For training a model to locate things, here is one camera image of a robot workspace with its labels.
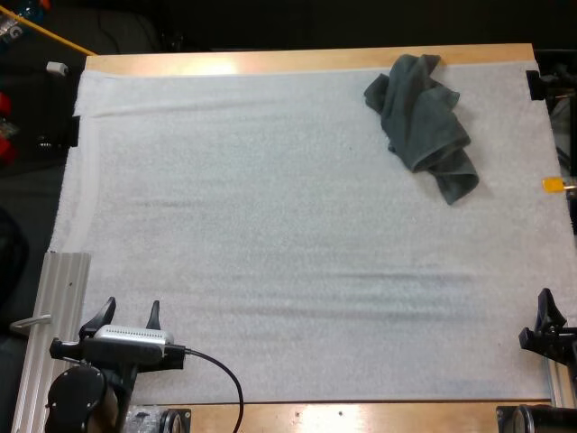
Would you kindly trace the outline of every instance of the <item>black cable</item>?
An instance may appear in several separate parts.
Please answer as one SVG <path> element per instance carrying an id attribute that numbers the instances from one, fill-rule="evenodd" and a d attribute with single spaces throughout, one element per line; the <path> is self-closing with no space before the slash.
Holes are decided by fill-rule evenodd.
<path id="1" fill-rule="evenodd" d="M 238 382 L 236 376 L 233 372 L 229 370 L 229 368 L 221 363 L 220 361 L 214 359 L 212 356 L 205 355 L 201 352 L 197 352 L 196 350 L 192 349 L 185 349 L 185 353 L 187 355 L 197 356 L 199 358 L 207 360 L 209 363 L 213 363 L 217 367 L 220 367 L 224 370 L 226 374 L 228 374 L 236 385 L 236 390 L 238 391 L 238 419 L 236 420 L 236 425 L 234 426 L 233 433 L 237 433 L 239 427 L 241 426 L 241 422 L 243 422 L 243 415 L 244 415 L 244 397 L 243 397 L 243 388 L 241 387 L 241 383 Z"/>
<path id="2" fill-rule="evenodd" d="M 120 45 L 118 45 L 118 41 L 108 30 L 105 30 L 102 26 L 102 16 L 100 16 L 100 9 L 96 10 L 96 20 L 98 21 L 98 28 L 100 29 L 100 32 L 102 32 L 112 42 L 114 48 L 116 49 L 116 54 L 120 54 Z"/>

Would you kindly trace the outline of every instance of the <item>white foam sheet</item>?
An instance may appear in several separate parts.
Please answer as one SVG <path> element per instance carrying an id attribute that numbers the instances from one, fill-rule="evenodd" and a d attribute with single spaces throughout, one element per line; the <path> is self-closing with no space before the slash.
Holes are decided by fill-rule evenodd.
<path id="1" fill-rule="evenodd" d="M 517 335 L 550 287 L 575 323 L 575 249 L 533 62 L 439 68 L 481 183 L 449 207 L 387 150 L 379 71 L 220 78 L 85 72 L 51 248 L 92 253 L 83 318 L 160 321 L 247 401 L 534 399 Z M 134 403 L 231 402 L 203 360 Z"/>

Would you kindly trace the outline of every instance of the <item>orange object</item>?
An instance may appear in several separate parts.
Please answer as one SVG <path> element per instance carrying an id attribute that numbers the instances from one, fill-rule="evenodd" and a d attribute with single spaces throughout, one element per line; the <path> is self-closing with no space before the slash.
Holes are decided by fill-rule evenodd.
<path id="1" fill-rule="evenodd" d="M 565 184 L 563 178 L 544 178 L 543 189 L 548 193 L 565 191 Z"/>

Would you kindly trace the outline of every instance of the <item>wooden table edge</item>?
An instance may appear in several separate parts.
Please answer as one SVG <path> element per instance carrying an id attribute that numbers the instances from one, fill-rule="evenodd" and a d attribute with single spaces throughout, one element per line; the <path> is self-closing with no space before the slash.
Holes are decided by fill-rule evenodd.
<path id="1" fill-rule="evenodd" d="M 402 54 L 439 54 L 447 65 L 534 60 L 529 43 L 360 48 L 310 51 L 229 51 L 87 57 L 86 69 L 150 76 L 237 75 L 328 69 L 388 68 Z"/>

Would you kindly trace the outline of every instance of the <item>metal bracket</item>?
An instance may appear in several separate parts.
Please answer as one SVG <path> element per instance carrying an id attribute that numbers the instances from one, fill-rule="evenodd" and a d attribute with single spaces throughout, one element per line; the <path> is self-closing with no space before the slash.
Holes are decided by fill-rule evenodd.
<path id="1" fill-rule="evenodd" d="M 551 405 L 556 408 L 577 409 L 577 398 L 567 366 L 545 359 L 547 378 L 551 387 Z"/>
<path id="2" fill-rule="evenodd" d="M 34 325 L 41 325 L 44 323 L 51 323 L 52 316 L 50 314 L 42 314 L 37 318 L 24 318 L 10 324 L 10 330 L 16 334 L 22 334 L 23 336 L 28 336 L 30 334 L 30 328 Z"/>
<path id="3" fill-rule="evenodd" d="M 50 357 L 55 336 L 73 340 L 78 332 L 87 286 L 90 255 L 46 253 L 32 319 L 16 322 L 16 330 L 29 330 L 20 390 L 14 412 L 13 433 L 44 430 L 48 390 L 54 379 L 69 368 Z M 41 327 L 38 323 L 47 323 Z"/>

